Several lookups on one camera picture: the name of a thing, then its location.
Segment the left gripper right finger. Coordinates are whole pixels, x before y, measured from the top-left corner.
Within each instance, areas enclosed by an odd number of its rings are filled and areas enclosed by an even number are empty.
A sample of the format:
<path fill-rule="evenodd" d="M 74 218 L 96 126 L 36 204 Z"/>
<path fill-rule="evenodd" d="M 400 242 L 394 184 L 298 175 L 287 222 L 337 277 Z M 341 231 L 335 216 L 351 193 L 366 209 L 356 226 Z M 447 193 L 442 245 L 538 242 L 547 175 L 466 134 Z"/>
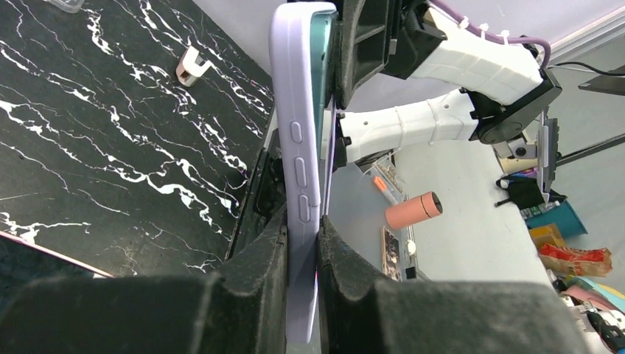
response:
<path fill-rule="evenodd" d="M 554 289 L 531 282 L 397 282 L 318 234 L 323 353 L 588 353 Z"/>

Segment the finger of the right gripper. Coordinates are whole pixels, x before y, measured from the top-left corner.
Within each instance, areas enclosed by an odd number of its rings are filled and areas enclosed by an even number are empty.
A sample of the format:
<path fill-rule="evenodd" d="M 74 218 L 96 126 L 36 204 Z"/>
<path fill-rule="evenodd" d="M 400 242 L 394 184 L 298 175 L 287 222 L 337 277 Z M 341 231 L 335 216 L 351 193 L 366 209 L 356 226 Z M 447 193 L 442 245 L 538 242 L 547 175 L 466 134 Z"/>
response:
<path fill-rule="evenodd" d="M 334 44 L 334 97 L 340 109 L 348 107 L 355 91 L 381 72 L 397 36 L 401 1 L 335 1 L 338 16 Z"/>
<path fill-rule="evenodd" d="M 278 132 L 274 130 L 268 138 L 249 179 L 227 259 L 252 243 L 286 200 Z"/>

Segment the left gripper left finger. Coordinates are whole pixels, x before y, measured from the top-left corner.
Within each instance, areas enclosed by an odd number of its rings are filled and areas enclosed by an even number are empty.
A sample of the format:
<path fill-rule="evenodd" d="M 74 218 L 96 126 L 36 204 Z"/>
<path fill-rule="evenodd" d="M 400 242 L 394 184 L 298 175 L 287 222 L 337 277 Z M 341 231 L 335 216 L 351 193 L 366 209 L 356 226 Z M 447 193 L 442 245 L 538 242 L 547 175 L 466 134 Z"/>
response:
<path fill-rule="evenodd" d="M 285 216 L 209 274 L 31 282 L 1 316 L 1 351 L 283 353 Z"/>

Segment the dark teal phone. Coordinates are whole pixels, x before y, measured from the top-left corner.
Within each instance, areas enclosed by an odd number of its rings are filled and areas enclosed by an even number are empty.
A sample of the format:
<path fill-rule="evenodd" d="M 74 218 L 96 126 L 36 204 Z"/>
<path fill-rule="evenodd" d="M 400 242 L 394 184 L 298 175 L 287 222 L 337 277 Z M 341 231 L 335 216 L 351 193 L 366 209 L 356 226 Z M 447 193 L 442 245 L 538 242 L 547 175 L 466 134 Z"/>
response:
<path fill-rule="evenodd" d="M 312 103 L 315 126 L 315 143 L 317 157 L 321 158 L 323 142 L 324 110 L 329 102 L 332 89 L 328 88 L 331 81 L 329 63 L 332 57 L 335 23 L 338 13 L 324 11 L 312 15 L 310 23 L 310 72 L 312 85 Z"/>

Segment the lilac phone case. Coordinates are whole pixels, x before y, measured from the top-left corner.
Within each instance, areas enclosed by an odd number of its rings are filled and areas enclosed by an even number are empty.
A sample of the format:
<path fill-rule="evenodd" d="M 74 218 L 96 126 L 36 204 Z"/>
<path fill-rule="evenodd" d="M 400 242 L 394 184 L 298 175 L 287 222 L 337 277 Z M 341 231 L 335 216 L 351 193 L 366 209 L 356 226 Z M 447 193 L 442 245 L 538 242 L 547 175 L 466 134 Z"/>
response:
<path fill-rule="evenodd" d="M 326 1 L 279 5 L 269 32 L 271 77 L 287 196 L 286 338 L 309 343 L 317 301 L 316 248 L 321 219 L 319 158 L 310 72 L 314 13 L 338 12 Z"/>

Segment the purple phone black screen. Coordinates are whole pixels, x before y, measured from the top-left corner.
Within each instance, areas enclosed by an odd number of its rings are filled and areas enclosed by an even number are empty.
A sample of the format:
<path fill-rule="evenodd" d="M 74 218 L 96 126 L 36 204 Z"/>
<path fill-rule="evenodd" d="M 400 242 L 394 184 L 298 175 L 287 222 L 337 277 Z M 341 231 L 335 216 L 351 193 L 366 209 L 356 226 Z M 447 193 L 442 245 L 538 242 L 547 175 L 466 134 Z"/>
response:
<path fill-rule="evenodd" d="M 27 284 L 48 277 L 95 277 L 72 263 L 1 237 L 1 311 Z"/>

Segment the pink phone case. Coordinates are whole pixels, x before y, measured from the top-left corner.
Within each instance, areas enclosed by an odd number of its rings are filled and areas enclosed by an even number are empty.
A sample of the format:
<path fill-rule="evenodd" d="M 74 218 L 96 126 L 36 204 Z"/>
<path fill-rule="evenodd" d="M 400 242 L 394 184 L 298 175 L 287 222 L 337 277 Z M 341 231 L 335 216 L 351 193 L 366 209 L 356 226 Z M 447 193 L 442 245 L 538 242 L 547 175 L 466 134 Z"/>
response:
<path fill-rule="evenodd" d="M 11 241 L 16 242 L 16 243 L 20 243 L 20 244 L 22 244 L 24 246 L 30 247 L 31 249 L 34 249 L 34 250 L 37 250 L 37 251 L 41 251 L 41 252 L 43 252 L 45 254 L 49 254 L 49 255 L 51 255 L 53 257 L 56 257 L 56 258 L 59 258 L 61 260 L 66 261 L 66 262 L 72 263 L 72 264 L 74 264 L 76 266 L 82 267 L 82 268 L 84 268 L 84 269 L 94 273 L 95 277 L 114 277 L 112 274 L 108 273 L 107 271 L 103 271 L 101 269 L 93 267 L 92 265 L 86 264 L 84 262 L 81 262 L 81 261 L 76 260 L 74 258 L 71 258 L 69 256 L 66 256 L 64 254 L 61 254 L 59 252 L 53 251 L 51 249 L 48 249 L 46 247 L 39 246 L 39 245 L 37 245 L 37 244 L 35 244 L 33 242 L 29 242 L 29 241 L 21 238 L 21 237 L 10 235 L 10 234 L 8 234 L 6 232 L 1 232 L 1 237 L 6 238 L 6 239 L 11 240 Z"/>

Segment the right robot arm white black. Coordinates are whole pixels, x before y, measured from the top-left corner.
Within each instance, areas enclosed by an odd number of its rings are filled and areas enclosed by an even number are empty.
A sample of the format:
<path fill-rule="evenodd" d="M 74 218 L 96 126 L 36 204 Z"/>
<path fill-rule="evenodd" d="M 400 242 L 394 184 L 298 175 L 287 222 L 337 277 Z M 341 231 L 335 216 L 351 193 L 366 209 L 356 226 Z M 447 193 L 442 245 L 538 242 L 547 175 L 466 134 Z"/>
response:
<path fill-rule="evenodd" d="M 472 24 L 439 1 L 286 1 L 268 54 L 286 186 L 288 256 L 316 253 L 332 173 L 348 162 L 436 140 L 507 142 L 559 94 L 551 49 Z M 347 108 L 376 74 L 453 85 L 433 99 L 360 114 Z"/>

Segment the clear magsafe phone case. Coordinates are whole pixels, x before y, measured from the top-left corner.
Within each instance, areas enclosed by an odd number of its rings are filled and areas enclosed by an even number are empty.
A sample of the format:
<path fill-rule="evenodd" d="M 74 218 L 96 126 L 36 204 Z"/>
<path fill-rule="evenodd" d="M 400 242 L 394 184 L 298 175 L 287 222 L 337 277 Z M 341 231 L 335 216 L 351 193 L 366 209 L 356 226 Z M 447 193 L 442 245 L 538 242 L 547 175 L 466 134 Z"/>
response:
<path fill-rule="evenodd" d="M 45 0 L 45 1 L 56 6 L 60 10 L 66 13 L 70 13 L 70 14 L 78 13 L 81 10 L 82 5 L 84 3 L 84 0 Z"/>

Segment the pink cylinder roll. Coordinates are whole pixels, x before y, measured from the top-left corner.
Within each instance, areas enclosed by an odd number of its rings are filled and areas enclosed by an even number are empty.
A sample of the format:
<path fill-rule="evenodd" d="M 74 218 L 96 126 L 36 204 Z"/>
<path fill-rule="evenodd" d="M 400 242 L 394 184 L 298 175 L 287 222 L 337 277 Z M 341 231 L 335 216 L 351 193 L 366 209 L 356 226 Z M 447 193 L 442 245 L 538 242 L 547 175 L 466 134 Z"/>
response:
<path fill-rule="evenodd" d="M 385 211 L 385 219 L 392 229 L 403 229 L 442 213 L 443 206 L 437 194 L 427 192 L 390 206 Z"/>

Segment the small white charger plug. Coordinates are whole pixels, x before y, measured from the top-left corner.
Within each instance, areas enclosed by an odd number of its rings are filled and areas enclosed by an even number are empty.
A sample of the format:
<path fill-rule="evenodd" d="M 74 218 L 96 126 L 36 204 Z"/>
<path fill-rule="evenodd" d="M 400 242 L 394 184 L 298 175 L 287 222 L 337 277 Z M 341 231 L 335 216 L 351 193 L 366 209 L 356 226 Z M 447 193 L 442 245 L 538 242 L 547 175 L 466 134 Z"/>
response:
<path fill-rule="evenodd" d="M 182 86 L 191 87 L 213 66 L 210 60 L 200 56 L 195 47 L 188 46 L 178 62 L 175 74 Z"/>

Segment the blue bin background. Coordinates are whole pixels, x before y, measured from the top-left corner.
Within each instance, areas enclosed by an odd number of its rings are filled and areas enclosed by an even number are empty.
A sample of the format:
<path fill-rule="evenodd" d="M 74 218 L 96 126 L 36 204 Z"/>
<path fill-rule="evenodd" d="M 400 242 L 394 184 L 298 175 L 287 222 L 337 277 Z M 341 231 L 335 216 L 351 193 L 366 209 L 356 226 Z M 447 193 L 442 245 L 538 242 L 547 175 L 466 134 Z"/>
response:
<path fill-rule="evenodd" d="M 529 229 L 546 226 L 552 223 L 557 226 L 563 238 L 578 237 L 587 234 L 585 225 L 568 200 L 526 219 L 526 226 Z"/>

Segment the orange snack bag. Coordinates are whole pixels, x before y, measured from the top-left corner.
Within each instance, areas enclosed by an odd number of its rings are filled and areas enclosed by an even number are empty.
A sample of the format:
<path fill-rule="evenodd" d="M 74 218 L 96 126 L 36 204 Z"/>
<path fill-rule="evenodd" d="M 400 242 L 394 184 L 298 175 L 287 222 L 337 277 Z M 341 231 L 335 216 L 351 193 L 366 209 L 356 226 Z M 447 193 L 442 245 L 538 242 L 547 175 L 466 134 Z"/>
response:
<path fill-rule="evenodd" d="M 547 269 L 561 274 L 606 277 L 612 271 L 612 253 L 607 248 L 575 249 L 545 244 L 539 257 Z"/>

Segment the aluminium frame rail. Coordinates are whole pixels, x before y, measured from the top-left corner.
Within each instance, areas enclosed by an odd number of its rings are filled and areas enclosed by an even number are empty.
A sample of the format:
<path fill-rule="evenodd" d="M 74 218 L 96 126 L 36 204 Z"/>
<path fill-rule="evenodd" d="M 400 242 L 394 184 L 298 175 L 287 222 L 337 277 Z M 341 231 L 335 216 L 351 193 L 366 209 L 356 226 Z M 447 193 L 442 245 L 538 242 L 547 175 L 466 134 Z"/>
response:
<path fill-rule="evenodd" d="M 624 6 L 608 13 L 551 46 L 549 63 L 572 60 L 624 36 Z"/>

